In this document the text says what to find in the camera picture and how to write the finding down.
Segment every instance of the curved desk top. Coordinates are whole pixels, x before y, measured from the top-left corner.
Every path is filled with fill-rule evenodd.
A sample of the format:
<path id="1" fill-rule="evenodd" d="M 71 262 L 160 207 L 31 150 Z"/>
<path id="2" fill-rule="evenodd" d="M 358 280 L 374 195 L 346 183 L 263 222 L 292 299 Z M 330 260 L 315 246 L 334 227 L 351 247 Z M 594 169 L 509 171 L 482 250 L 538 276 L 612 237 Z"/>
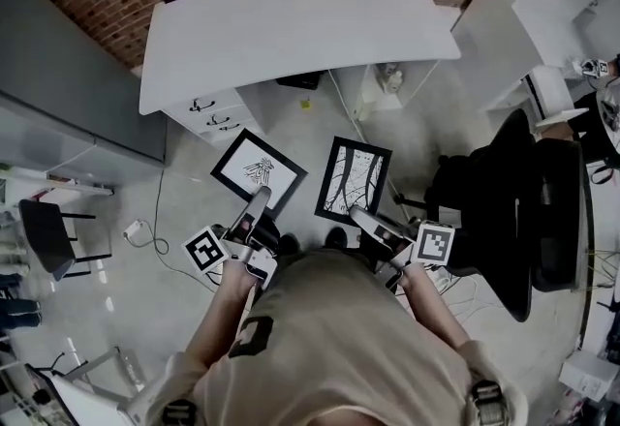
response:
<path id="1" fill-rule="evenodd" d="M 139 112 L 281 76 L 454 59 L 433 0 L 178 0 L 155 6 Z"/>

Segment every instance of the black office chair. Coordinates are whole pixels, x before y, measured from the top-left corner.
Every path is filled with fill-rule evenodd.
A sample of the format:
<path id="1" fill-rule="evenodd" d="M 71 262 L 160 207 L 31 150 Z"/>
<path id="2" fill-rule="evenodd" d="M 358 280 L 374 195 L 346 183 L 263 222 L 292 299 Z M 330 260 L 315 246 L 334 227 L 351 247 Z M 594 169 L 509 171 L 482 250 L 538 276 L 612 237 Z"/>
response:
<path id="1" fill-rule="evenodd" d="M 535 142 L 523 110 L 514 111 L 493 141 L 470 156 L 440 158 L 423 207 L 461 211 L 447 270 L 480 273 L 518 321 L 530 314 L 532 285 L 575 286 L 583 163 L 578 143 Z"/>
<path id="2" fill-rule="evenodd" d="M 67 234 L 62 220 L 63 218 L 94 220 L 95 216 L 61 213 L 56 204 L 33 200 L 21 200 L 19 202 L 19 214 L 30 248 L 39 259 L 44 270 L 51 273 L 56 281 L 91 273 L 90 266 L 87 271 L 69 273 L 75 263 L 111 258 L 111 254 L 76 258 L 71 242 L 75 242 L 77 239 Z"/>

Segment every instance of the drawer handle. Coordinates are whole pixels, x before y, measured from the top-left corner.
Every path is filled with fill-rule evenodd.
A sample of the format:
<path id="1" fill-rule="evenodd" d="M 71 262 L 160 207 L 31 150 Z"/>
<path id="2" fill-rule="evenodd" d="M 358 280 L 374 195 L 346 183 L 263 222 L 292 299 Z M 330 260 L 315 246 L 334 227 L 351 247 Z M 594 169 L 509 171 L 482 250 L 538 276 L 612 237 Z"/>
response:
<path id="1" fill-rule="evenodd" d="M 201 112 L 203 109 L 207 109 L 208 107 L 212 107 L 215 104 L 215 101 L 211 101 L 208 105 L 200 107 L 198 106 L 198 99 L 194 100 L 194 105 L 190 107 L 190 111 Z"/>
<path id="2" fill-rule="evenodd" d="M 211 121 L 207 121 L 206 124 L 208 126 L 213 126 L 213 125 L 221 125 L 222 123 L 226 123 L 227 121 L 231 121 L 231 118 L 229 116 L 227 116 L 226 118 L 224 118 L 222 121 L 216 121 L 215 120 L 215 114 L 211 115 Z"/>
<path id="3" fill-rule="evenodd" d="M 240 125 L 241 125 L 240 123 L 237 123 L 236 125 L 230 125 L 229 127 L 218 128 L 218 130 L 224 130 L 224 132 L 225 132 L 226 130 L 232 130 L 233 128 L 236 128 L 236 127 L 238 127 Z"/>

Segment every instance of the beige t-shirt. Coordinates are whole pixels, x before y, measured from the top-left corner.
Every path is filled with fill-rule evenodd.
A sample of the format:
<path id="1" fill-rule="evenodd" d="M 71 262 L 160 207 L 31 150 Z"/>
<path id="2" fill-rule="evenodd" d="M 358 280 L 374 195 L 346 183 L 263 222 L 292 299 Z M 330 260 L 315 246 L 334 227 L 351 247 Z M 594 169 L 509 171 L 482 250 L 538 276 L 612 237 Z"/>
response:
<path id="1" fill-rule="evenodd" d="M 525 397 L 479 342 L 454 351 L 362 263 L 331 250 L 274 279 L 210 369 L 179 353 L 166 373 L 149 425 L 192 424 L 174 422 L 188 412 L 197 425 L 306 425 L 338 409 L 394 426 L 473 425 L 470 390 L 480 378 L 500 383 L 512 425 L 527 419 Z"/>

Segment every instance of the white floor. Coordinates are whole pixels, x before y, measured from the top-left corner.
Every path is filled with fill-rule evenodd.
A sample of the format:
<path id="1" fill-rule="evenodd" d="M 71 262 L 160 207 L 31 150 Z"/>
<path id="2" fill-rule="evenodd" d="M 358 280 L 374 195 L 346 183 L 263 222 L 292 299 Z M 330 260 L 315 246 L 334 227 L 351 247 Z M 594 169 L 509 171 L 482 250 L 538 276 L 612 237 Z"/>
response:
<path id="1" fill-rule="evenodd" d="M 371 143 L 393 149 L 393 181 L 399 191 L 412 196 L 419 196 L 430 184 L 440 153 L 468 153 L 487 144 L 497 127 L 497 122 L 464 104 L 455 80 L 441 78 L 430 87 L 404 111 L 380 113 L 364 124 Z M 272 99 L 265 103 L 277 117 L 264 139 L 308 171 L 277 225 L 283 232 L 293 232 L 303 246 L 320 245 L 332 227 L 330 221 L 314 216 L 331 142 L 334 136 L 357 138 L 357 134 L 328 77 L 316 92 L 275 84 L 271 92 Z M 308 97 L 312 108 L 304 110 L 300 101 Z M 229 224 L 244 204 L 209 175 L 222 153 L 170 122 L 170 165 L 163 178 L 157 233 L 170 243 L 164 260 L 175 269 L 194 274 L 180 244 L 207 224 Z M 143 373 L 152 380 L 168 357 L 185 347 L 211 300 L 211 291 L 167 269 L 151 247 L 135 249 L 122 237 L 135 219 L 152 224 L 158 185 L 159 176 L 152 176 L 118 189 L 113 197 L 72 204 L 75 210 L 98 216 L 92 224 L 77 224 L 84 251 L 103 254 L 111 247 L 113 257 L 93 262 L 91 276 L 58 284 L 33 263 L 24 296 L 41 301 L 44 324 L 14 332 L 15 348 L 23 361 L 47 366 L 64 351 L 68 356 L 60 360 L 58 369 L 66 372 L 119 346 L 136 353 Z M 402 220 L 390 195 L 386 188 L 381 209 Z M 355 230 L 349 228 L 349 233 L 355 239 Z M 525 323 L 511 318 L 480 277 L 461 281 L 446 298 L 472 337 L 485 341 L 498 366 L 521 385 L 531 403 L 531 424 L 542 424 L 553 408 L 560 365 L 574 347 L 583 293 L 535 293 L 532 314 Z M 102 372 L 96 384 L 114 384 L 115 391 L 122 393 L 112 375 Z"/>

